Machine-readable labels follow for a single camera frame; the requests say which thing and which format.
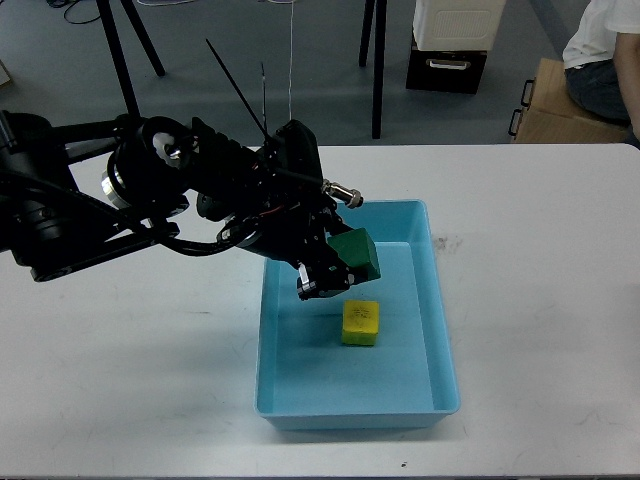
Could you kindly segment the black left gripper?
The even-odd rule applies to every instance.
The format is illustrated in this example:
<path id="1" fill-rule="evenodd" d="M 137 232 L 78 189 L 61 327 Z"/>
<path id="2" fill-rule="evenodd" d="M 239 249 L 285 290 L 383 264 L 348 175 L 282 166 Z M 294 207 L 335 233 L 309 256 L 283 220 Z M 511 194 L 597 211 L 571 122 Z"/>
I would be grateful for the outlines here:
<path id="1" fill-rule="evenodd" d="M 297 268 L 296 290 L 301 300 L 331 298 L 353 285 L 351 268 L 327 241 L 329 236 L 350 230 L 338 215 L 335 201 L 279 206 L 253 215 L 239 211 L 234 220 L 252 223 L 240 248 Z"/>

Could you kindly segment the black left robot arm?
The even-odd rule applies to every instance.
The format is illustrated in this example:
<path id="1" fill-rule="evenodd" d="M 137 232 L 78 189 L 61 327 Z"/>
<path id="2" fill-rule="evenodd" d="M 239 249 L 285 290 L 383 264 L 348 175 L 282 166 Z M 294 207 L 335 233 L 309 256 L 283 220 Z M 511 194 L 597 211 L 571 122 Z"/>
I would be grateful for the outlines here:
<path id="1" fill-rule="evenodd" d="M 200 119 L 1 115 L 1 247 L 38 282 L 153 245 L 193 257 L 238 247 L 291 265 L 301 299 L 328 298 L 380 275 L 368 233 L 337 211 L 362 202 L 324 177 L 296 120 L 251 150 Z"/>

